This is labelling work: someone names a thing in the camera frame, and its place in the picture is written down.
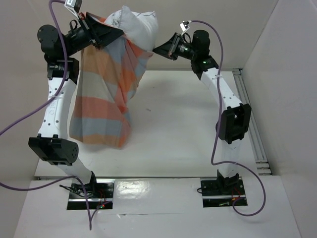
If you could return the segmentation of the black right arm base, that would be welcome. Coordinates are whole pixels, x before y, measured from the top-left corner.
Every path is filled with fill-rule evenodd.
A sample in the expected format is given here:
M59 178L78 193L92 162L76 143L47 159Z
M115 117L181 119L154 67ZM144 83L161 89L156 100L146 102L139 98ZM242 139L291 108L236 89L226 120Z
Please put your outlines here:
M229 188L220 188L215 178L202 178L197 193L202 195L203 207L247 206L244 184L239 178L237 184Z

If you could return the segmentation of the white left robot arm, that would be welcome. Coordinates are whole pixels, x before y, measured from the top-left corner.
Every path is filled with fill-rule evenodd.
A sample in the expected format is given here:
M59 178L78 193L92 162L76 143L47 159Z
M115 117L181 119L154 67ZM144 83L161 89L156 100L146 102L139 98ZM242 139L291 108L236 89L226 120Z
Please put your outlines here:
M71 98L77 85L79 61L72 57L88 46L102 49L123 35L123 31L101 23L96 16L81 13L70 31L59 34L52 25L39 28L37 37L47 62L48 105L36 137L30 137L29 147L50 165L58 167L87 198L98 192L95 174L78 158L77 143L68 140L67 121Z

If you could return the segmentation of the white pillow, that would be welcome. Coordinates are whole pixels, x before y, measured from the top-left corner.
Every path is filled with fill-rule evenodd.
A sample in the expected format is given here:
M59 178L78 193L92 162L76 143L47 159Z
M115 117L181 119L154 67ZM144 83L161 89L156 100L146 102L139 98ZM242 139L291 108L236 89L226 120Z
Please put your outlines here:
M133 44L145 51L155 48L159 31L155 11L134 12L124 5L120 10L110 14L105 24L122 30Z

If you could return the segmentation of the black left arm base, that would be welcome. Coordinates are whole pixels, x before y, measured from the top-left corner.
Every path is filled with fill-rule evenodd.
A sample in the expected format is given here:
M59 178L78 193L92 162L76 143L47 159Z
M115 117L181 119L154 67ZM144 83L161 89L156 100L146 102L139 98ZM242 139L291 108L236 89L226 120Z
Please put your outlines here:
M78 184L70 186L59 185L69 192L67 210L86 210L86 200L83 188ZM90 210L110 210L113 208L114 181L98 180L95 190L86 187Z

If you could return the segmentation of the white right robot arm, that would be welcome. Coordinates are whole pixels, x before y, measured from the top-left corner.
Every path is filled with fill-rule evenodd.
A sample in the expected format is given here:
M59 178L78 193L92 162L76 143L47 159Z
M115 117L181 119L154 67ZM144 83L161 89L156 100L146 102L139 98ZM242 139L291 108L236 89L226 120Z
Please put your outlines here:
M238 182L237 163L241 141L248 131L251 106L243 104L221 75L217 62L210 56L207 31L197 30L188 42L184 35L175 33L166 43L154 48L154 53L169 60L179 57L190 60L191 69L214 96L220 117L216 123L216 139L221 142L222 156L217 169L216 189L228 194Z

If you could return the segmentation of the orange grey checked pillowcase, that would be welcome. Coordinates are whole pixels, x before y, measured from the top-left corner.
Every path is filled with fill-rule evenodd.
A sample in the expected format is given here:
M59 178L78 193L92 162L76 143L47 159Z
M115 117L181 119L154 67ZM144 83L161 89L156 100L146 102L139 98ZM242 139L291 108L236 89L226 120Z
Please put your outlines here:
M135 95L152 51L126 35L99 50L81 51L81 71L69 135L85 144L120 148L131 132L129 100Z

